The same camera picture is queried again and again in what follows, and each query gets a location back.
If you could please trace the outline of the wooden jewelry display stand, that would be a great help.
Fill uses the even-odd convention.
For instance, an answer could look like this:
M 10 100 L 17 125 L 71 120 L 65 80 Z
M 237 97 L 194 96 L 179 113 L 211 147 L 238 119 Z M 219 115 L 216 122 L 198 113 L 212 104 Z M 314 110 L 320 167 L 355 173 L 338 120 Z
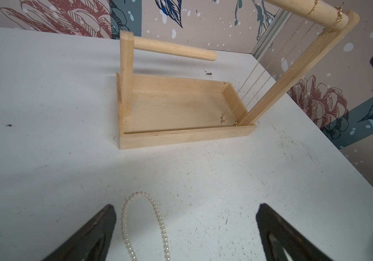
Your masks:
M 294 65 L 261 97 L 247 104 L 230 82 L 135 74 L 134 51 L 215 61 L 214 51 L 120 33 L 117 73 L 119 148 L 163 146 L 244 137 L 296 81 L 355 28 L 357 13 L 323 1 L 273 1 L 273 5 L 323 27 Z

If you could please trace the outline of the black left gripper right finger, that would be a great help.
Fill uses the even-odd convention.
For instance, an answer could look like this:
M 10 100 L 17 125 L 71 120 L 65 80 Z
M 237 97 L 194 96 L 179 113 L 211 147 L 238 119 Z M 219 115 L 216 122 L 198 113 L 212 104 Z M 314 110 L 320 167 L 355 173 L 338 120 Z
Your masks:
M 268 204 L 259 206 L 256 221 L 268 261 L 330 260 Z

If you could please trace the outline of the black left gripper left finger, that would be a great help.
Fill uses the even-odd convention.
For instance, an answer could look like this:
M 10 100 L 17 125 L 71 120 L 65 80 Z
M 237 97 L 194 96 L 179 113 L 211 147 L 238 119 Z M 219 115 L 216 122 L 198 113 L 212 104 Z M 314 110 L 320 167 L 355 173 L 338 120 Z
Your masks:
M 114 207 L 111 204 L 106 205 L 44 260 L 104 261 L 108 254 L 116 220 Z

